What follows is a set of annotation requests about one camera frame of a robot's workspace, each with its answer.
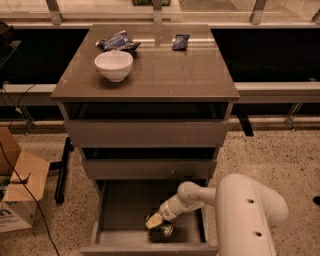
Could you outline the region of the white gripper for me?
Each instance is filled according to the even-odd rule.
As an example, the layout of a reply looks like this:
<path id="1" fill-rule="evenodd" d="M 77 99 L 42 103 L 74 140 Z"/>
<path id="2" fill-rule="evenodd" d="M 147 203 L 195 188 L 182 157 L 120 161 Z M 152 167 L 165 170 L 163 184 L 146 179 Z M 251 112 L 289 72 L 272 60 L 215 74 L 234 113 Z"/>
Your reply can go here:
<path id="1" fill-rule="evenodd" d="M 160 226 L 165 221 L 172 221 L 180 214 L 184 213 L 186 209 L 186 203 L 178 196 L 172 196 L 165 202 L 163 202 L 159 208 L 159 213 L 150 214 L 147 216 L 145 226 L 151 230 Z"/>

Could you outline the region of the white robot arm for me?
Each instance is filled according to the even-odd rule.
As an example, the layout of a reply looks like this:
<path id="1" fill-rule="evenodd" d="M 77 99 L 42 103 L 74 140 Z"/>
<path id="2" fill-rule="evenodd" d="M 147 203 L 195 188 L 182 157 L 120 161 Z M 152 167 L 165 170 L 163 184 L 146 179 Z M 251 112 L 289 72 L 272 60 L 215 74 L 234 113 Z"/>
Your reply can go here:
<path id="1" fill-rule="evenodd" d="M 288 219 L 288 205 L 278 192 L 242 174 L 225 176 L 215 188 L 181 183 L 145 225 L 169 236 L 170 221 L 205 205 L 215 208 L 219 256 L 277 256 L 271 229 Z"/>

